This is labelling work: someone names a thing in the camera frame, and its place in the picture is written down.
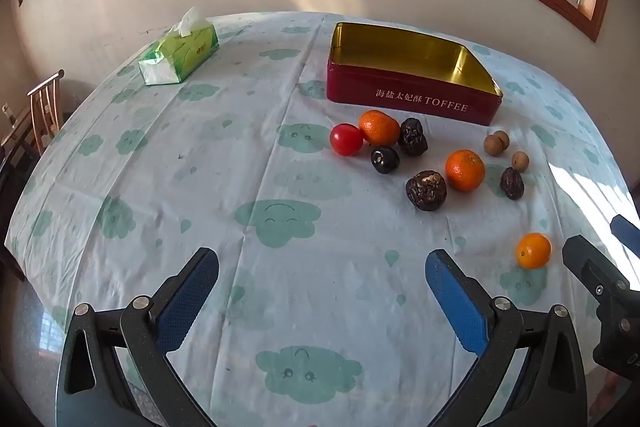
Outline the orange mandarin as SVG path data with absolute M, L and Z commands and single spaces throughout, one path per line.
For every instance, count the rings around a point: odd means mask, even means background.
M 484 161 L 472 150 L 456 150 L 447 158 L 445 165 L 447 183 L 459 192 L 475 191 L 483 183 L 485 173 Z
M 552 245 L 544 234 L 528 233 L 516 245 L 514 256 L 522 269 L 537 270 L 549 262 Z
M 400 135 L 400 124 L 390 115 L 376 109 L 361 114 L 358 127 L 372 146 L 393 146 Z

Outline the large wrinkled dark date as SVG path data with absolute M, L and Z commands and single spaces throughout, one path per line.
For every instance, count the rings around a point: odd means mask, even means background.
M 406 183 L 406 195 L 411 204 L 422 211 L 435 211 L 444 205 L 447 185 L 440 173 L 423 170 Z

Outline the small dark date right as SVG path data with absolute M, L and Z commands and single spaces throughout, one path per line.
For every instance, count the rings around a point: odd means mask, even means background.
M 521 173 L 513 167 L 508 167 L 503 171 L 499 186 L 503 194 L 511 200 L 521 199 L 525 192 L 525 184 Z

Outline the brown longan right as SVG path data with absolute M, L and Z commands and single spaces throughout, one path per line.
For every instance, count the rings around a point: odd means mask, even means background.
M 511 167 L 517 172 L 524 172 L 529 166 L 529 157 L 526 153 L 518 150 L 511 157 Z

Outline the brown longan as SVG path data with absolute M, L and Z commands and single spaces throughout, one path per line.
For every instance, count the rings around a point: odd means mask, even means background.
M 483 146 L 485 153 L 492 157 L 500 156 L 504 152 L 504 145 L 502 141 L 494 134 L 486 136 Z
M 506 150 L 510 146 L 510 138 L 509 135 L 506 134 L 503 130 L 498 130 L 494 133 L 495 137 L 501 142 L 502 149 Z
M 529 166 L 529 157 L 526 153 L 518 150 L 511 157 L 511 167 L 517 172 L 524 172 Z

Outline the brown longan behind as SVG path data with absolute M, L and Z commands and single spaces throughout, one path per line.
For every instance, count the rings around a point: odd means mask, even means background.
M 495 137 L 501 142 L 502 149 L 506 150 L 510 146 L 510 138 L 509 135 L 506 134 L 503 130 L 498 130 L 494 133 Z

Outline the brown longan left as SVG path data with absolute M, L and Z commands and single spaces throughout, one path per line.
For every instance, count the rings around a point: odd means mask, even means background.
M 502 141 L 494 134 L 486 136 L 483 146 L 485 153 L 492 157 L 500 156 L 504 152 L 504 145 Z

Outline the wrinkled dark date top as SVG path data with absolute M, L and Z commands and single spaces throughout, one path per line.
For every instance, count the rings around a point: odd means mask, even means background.
M 419 119 L 407 118 L 400 125 L 398 146 L 406 155 L 411 157 L 421 156 L 427 151 L 428 144 Z

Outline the shiny black plum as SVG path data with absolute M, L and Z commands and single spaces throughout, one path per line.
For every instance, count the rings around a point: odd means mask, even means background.
M 400 165 L 400 158 L 396 150 L 390 146 L 378 146 L 371 152 L 371 164 L 381 174 L 389 174 Z

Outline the red gold toffee tin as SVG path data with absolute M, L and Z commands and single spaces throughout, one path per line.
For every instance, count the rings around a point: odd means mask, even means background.
M 461 43 L 417 31 L 341 22 L 333 31 L 326 96 L 488 126 L 503 94 Z

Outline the cloud pattern tablecloth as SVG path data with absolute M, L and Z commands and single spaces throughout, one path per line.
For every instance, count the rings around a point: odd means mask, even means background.
M 417 210 L 406 181 L 480 152 L 487 129 L 425 116 L 427 151 L 381 174 L 368 152 L 334 154 L 356 106 L 326 97 L 331 14 L 216 18 L 218 51 L 175 86 L 136 64 L 108 76 L 44 153 L 6 245 L 61 325 L 78 303 L 118 308 L 151 294 L 202 246 L 220 277 L 171 362 L 221 426 L 424 426 L 473 363 L 424 280 L 445 249 L 491 295 L 566 306 L 580 347 L 599 339 L 596 302 L 553 257 L 515 261 L 530 232 L 555 248 L 587 237 L 631 283 L 639 261 L 611 219 L 637 216 L 585 109 L 535 66 L 472 44 L 503 93 L 492 124 L 529 156 L 525 193 L 500 191 L 487 159 L 469 194 Z

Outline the red cherry tomato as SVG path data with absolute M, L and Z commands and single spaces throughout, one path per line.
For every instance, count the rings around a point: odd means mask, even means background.
M 335 154 L 354 156 L 362 149 L 363 134 L 353 124 L 337 124 L 330 132 L 329 141 Z

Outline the wooden chair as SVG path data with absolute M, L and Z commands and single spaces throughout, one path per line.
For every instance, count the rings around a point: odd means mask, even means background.
M 27 92 L 28 105 L 18 114 L 9 132 L 1 139 L 1 182 L 14 170 L 14 156 L 22 150 L 37 161 L 63 127 L 61 80 L 59 69 Z

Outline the green tissue box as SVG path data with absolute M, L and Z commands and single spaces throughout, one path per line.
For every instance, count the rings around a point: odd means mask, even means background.
M 183 83 L 211 57 L 219 42 L 215 26 L 191 8 L 138 60 L 145 86 Z

